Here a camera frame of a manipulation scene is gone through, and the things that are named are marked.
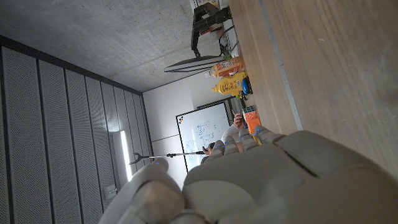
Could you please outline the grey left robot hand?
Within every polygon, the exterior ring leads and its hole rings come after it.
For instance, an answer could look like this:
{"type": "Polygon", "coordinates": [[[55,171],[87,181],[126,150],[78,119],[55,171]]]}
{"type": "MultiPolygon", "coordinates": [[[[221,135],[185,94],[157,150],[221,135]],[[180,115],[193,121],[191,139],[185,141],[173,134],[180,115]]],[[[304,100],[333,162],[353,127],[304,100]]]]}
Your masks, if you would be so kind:
{"type": "Polygon", "coordinates": [[[397,181],[310,131],[263,126],[217,141],[179,187],[163,158],[141,168],[101,223],[396,223],[397,181]]]}

